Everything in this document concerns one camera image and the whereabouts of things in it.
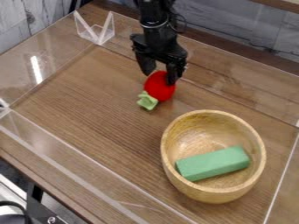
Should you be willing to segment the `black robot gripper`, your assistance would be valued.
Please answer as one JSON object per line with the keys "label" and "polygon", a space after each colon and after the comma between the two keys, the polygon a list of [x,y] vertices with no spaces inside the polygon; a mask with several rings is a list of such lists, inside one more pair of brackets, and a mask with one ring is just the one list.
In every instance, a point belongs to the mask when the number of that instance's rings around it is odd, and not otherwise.
{"label": "black robot gripper", "polygon": [[144,26],[142,31],[129,36],[137,65],[142,74],[148,76],[156,69],[154,62],[164,63],[166,85],[172,86],[183,77],[188,56],[177,43],[177,32],[168,24],[157,27]]}

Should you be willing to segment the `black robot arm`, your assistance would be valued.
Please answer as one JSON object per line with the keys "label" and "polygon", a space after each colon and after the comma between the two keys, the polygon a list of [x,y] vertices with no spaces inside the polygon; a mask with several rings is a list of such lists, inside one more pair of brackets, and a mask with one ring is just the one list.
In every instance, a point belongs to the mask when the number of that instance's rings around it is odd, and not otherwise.
{"label": "black robot arm", "polygon": [[142,33],[129,36],[140,69],[148,76],[156,62],[165,64],[165,84],[172,86],[181,78],[187,65],[187,50],[177,43],[174,0],[134,0],[140,12]]}

